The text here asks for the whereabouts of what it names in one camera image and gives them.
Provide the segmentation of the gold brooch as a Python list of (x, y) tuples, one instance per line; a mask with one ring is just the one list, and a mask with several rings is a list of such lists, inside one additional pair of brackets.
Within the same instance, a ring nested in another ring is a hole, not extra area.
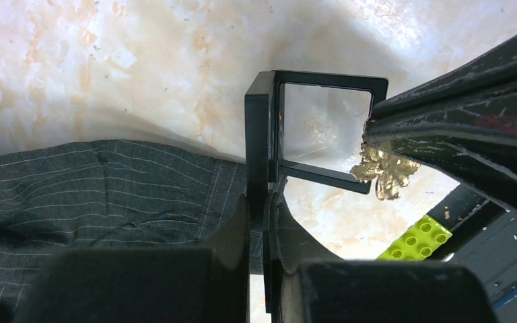
[(400, 189), (410, 184), (409, 177), (414, 175), (421, 164), (387, 151), (377, 149), (366, 143), (366, 129), (372, 123), (370, 118), (364, 123), (361, 144), (361, 161), (349, 173), (358, 181), (368, 184), (375, 180), (376, 197), (380, 201), (394, 201), (400, 198)]

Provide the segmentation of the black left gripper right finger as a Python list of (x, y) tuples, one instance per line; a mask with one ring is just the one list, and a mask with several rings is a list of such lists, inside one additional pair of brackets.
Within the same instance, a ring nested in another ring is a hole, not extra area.
[(480, 280), (447, 262), (344, 260), (272, 193), (264, 208), (265, 309), (273, 322), (496, 322)]

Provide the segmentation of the dark pinstriped garment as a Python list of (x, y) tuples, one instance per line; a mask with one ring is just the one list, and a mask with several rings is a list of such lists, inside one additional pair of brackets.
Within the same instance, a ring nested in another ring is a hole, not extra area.
[[(234, 213), (244, 166), (124, 140), (0, 156), (0, 322), (15, 322), (43, 268), (73, 248), (193, 247)], [(249, 274), (259, 235), (250, 232)]]

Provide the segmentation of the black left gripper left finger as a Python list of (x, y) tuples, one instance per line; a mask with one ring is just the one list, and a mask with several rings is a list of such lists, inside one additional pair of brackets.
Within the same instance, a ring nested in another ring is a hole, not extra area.
[(73, 248), (43, 268), (15, 322), (248, 322), (250, 211), (193, 247)]

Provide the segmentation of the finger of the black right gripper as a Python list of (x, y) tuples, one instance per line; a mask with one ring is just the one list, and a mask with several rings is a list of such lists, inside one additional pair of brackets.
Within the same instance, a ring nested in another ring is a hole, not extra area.
[(365, 140), (517, 210), (517, 109), (468, 104), (375, 114)]
[(451, 72), (375, 105), (370, 130), (383, 127), (387, 118), (401, 117), (513, 81), (517, 81), (517, 35)]

